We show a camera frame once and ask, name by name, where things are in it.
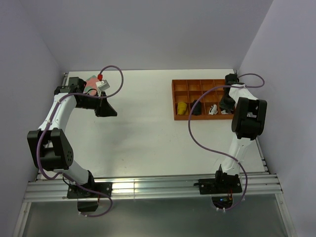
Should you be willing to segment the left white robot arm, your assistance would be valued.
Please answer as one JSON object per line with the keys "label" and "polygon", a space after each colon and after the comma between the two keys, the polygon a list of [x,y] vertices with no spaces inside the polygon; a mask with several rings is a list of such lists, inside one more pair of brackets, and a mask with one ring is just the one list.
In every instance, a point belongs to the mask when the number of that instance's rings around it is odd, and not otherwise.
{"label": "left white robot arm", "polygon": [[93,110],[97,117],[104,118],[115,117],[117,112],[107,100],[105,91],[110,86],[106,80],[97,80],[94,95],[85,91],[86,85],[79,77],[71,77],[68,85],[57,87],[45,121],[37,130],[28,132],[27,141],[36,168],[65,176],[79,184],[78,191],[84,197],[91,197],[96,192],[93,175],[74,160],[65,129],[75,108]]}

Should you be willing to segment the white black striped sock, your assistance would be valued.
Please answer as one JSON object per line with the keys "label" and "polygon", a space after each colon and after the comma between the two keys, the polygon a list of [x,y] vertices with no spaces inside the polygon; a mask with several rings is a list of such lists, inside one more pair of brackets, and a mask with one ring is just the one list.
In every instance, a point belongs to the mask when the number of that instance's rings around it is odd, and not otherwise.
{"label": "white black striped sock", "polygon": [[212,115],[212,116],[218,114],[218,109],[217,109],[217,105],[216,104],[214,104],[214,105],[212,105],[210,107],[210,109],[208,111],[208,114]]}

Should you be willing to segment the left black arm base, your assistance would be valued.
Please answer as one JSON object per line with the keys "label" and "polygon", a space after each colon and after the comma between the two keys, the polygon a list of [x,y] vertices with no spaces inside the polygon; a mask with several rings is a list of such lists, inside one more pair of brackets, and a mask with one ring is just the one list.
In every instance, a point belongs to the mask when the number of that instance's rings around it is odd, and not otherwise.
{"label": "left black arm base", "polygon": [[[77,210],[79,215],[89,218],[101,217],[110,212],[113,207],[111,198],[113,183],[112,182],[95,182],[91,172],[88,175],[88,182],[83,185],[78,185],[76,182],[66,181],[62,177],[63,182],[68,186],[67,199],[83,199],[97,198],[96,201],[77,201]],[[110,201],[109,207],[102,213],[94,214],[100,204],[101,198],[107,198]]]}

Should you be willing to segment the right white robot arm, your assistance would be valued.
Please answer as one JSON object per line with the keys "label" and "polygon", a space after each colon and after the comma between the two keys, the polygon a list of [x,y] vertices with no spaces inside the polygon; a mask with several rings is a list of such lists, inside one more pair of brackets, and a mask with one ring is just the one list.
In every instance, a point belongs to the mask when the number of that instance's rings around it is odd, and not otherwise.
{"label": "right white robot arm", "polygon": [[221,112],[231,112],[233,140],[229,148],[230,157],[220,165],[222,172],[228,175],[237,175],[240,172],[242,163],[248,146],[264,130],[267,101],[255,97],[239,81],[236,74],[225,76],[225,85],[233,87],[224,88],[224,95],[219,103]]}

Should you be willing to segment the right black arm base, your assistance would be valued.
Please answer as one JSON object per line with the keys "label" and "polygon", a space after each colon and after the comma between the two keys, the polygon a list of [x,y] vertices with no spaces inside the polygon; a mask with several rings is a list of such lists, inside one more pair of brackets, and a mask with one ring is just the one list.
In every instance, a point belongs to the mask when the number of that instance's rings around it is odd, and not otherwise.
{"label": "right black arm base", "polygon": [[199,188],[200,195],[220,195],[211,199],[213,205],[222,210],[233,206],[233,194],[242,193],[239,176],[229,175],[223,172],[221,167],[216,171],[214,178],[198,179],[194,186]]}

